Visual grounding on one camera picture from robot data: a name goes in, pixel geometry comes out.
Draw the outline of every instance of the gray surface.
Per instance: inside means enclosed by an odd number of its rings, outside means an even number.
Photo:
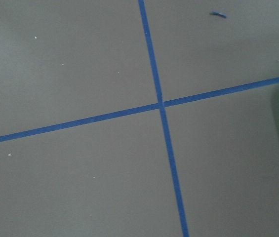
[[[0,0],[0,135],[155,102],[137,1]]]
[[[157,111],[0,143],[0,237],[180,235]]]
[[[278,90],[167,108],[191,236],[279,237]]]
[[[165,100],[279,77],[278,0],[145,2]]]

